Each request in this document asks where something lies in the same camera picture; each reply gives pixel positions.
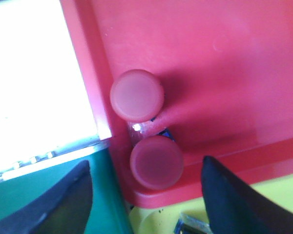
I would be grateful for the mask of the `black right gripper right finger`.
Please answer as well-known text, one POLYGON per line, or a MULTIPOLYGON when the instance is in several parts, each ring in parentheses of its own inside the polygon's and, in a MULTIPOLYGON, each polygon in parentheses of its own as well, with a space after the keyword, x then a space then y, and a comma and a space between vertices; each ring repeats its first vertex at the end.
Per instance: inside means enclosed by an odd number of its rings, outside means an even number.
POLYGON ((293 213, 267 199, 212 156, 205 156, 202 193, 215 234, 293 234, 293 213))

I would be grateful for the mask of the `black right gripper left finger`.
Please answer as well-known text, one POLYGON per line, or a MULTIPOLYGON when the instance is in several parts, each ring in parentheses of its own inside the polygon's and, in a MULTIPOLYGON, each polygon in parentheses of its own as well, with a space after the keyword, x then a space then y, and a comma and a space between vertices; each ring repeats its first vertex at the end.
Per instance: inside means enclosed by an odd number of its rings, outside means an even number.
POLYGON ((83 234, 92 208, 92 177, 81 161, 41 196, 0 220, 0 234, 83 234))

